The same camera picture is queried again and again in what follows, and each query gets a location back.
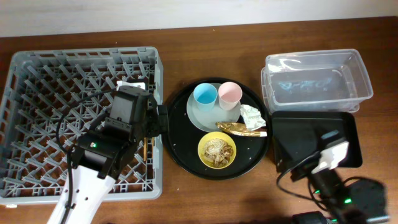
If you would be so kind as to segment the yellow bowl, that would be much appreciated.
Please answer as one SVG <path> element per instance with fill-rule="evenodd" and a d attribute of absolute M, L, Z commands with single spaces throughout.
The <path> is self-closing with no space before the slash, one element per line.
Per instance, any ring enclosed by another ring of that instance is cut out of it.
<path fill-rule="evenodd" d="M 204 165 L 212 169 L 224 169 L 231 165 L 237 149 L 230 136 L 222 132 L 210 132 L 198 143 L 198 156 Z"/>

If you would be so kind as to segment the light blue cup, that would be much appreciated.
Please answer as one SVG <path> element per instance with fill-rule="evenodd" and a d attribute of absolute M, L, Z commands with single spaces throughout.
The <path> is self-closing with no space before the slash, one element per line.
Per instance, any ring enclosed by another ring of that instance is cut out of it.
<path fill-rule="evenodd" d="M 210 111 L 218 98 L 218 90 L 210 83 L 201 83 L 195 87 L 193 97 L 199 110 Z"/>

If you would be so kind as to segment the pink cup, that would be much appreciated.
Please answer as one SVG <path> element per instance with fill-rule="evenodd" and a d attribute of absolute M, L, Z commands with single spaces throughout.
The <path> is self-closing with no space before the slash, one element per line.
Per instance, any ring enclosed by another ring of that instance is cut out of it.
<path fill-rule="evenodd" d="M 235 82 L 225 82 L 218 88 L 219 105 L 223 110 L 233 109 L 242 98 L 243 91 Z"/>

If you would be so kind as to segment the food scraps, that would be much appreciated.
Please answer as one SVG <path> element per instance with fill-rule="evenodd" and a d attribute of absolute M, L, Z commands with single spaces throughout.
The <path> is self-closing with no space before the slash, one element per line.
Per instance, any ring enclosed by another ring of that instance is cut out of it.
<path fill-rule="evenodd" d="M 233 147 L 222 139 L 211 139 L 207 141 L 203 150 L 204 160 L 215 168 L 228 165 L 233 156 Z"/>

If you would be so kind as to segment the gold foil wrapper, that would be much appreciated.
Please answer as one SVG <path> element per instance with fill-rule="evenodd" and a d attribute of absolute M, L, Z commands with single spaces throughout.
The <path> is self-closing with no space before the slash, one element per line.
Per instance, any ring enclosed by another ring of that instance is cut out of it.
<path fill-rule="evenodd" d="M 216 127 L 225 133 L 229 133 L 236 136 L 247 136 L 247 137 L 267 137 L 266 131 L 251 131 L 248 130 L 243 123 L 234 122 L 216 122 Z"/>

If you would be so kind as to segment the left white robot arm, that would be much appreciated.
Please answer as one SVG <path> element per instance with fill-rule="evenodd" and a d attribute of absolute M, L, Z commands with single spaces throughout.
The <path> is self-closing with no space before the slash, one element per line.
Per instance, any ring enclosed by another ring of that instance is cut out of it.
<path fill-rule="evenodd" d="M 169 130 L 167 108 L 151 92 L 131 85 L 110 92 L 110 110 L 65 152 L 67 180 L 49 223 L 91 223 L 139 144 Z"/>

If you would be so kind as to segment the wooden chopstick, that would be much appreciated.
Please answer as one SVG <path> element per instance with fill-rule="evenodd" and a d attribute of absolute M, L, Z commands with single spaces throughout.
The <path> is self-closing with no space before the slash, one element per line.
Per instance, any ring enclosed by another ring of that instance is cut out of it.
<path fill-rule="evenodd" d="M 152 139 L 151 139 L 151 150 L 152 150 L 152 152 L 154 151 L 154 148 L 155 148 L 155 137 L 152 137 Z"/>
<path fill-rule="evenodd" d="M 147 143 L 147 137 L 144 138 L 144 146 L 143 146 L 143 161 L 146 162 L 147 161 L 147 147 L 148 147 L 148 143 Z"/>

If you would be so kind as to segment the grey round plate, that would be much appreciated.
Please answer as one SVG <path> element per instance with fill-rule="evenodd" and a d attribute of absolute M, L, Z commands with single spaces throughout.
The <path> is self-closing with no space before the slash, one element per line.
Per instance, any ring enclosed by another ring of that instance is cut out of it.
<path fill-rule="evenodd" d="M 218 88 L 222 83 L 210 83 Z M 240 113 L 240 102 L 231 110 L 226 111 L 223 110 L 219 105 L 219 96 L 215 101 L 215 105 L 210 111 L 201 111 L 198 109 L 197 103 L 193 97 L 193 91 L 190 94 L 187 101 L 187 114 L 190 121 L 196 126 L 198 129 L 205 132 L 213 132 L 218 131 L 219 129 L 216 127 L 216 122 L 237 122 L 241 113 Z"/>

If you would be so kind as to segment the black rectangular tray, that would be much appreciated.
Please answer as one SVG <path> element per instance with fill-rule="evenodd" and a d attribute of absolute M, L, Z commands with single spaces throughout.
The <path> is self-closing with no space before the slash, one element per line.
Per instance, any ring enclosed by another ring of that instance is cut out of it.
<path fill-rule="evenodd" d="M 272 145 L 277 172 L 321 151 L 326 144 L 322 136 L 335 132 L 333 139 L 349 142 L 346 158 L 339 167 L 358 168 L 363 163 L 354 116 L 347 112 L 276 111 L 271 116 Z"/>

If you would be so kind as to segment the round black tray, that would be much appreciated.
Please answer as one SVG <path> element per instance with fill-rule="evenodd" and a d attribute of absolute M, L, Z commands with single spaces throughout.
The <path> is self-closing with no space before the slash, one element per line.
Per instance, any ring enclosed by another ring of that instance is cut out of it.
<path fill-rule="evenodd" d="M 249 172 L 266 155 L 270 140 L 267 137 L 244 137 L 232 135 L 237 155 L 226 168 L 212 169 L 206 166 L 198 154 L 200 139 L 207 134 L 197 128 L 187 114 L 187 101 L 194 88 L 201 83 L 227 82 L 226 78 L 206 78 L 185 87 L 178 87 L 165 104 L 168 107 L 169 131 L 162 142 L 173 160 L 187 172 L 209 180 L 233 179 Z"/>

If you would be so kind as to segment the clear plastic bin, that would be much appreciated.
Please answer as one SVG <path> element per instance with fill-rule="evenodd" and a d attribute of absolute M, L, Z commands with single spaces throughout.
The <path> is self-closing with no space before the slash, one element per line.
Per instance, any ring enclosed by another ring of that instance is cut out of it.
<path fill-rule="evenodd" d="M 261 70 L 264 103 L 276 111 L 357 112 L 373 87 L 355 49 L 274 54 Z"/>

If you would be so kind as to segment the grey plastic dishwasher rack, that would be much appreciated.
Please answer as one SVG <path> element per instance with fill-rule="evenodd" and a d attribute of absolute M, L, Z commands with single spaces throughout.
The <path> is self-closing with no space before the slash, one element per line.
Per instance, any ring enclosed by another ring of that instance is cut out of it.
<path fill-rule="evenodd" d="M 156 48 L 15 53 L 1 99 L 1 204 L 57 203 L 67 180 L 64 149 L 110 109 L 118 80 L 138 79 L 162 104 Z"/>

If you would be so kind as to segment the white napkin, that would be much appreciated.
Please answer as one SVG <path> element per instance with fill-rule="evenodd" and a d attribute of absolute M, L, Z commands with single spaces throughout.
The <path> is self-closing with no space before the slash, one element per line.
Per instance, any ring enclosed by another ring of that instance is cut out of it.
<path fill-rule="evenodd" d="M 261 112 L 257 108 L 241 105 L 240 113 L 248 130 L 255 131 L 266 126 L 266 121 L 262 118 Z"/>

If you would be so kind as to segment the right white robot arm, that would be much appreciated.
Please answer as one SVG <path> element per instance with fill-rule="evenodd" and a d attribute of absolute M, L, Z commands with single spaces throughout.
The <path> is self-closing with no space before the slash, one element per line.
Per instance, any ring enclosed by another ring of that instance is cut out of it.
<path fill-rule="evenodd" d="M 317 150 L 292 169 L 292 180 L 306 177 L 318 191 L 319 199 L 337 223 L 386 223 L 386 188 L 383 183 L 367 177 L 343 180 L 336 168 L 347 154 L 349 142 L 337 130 L 318 137 Z"/>

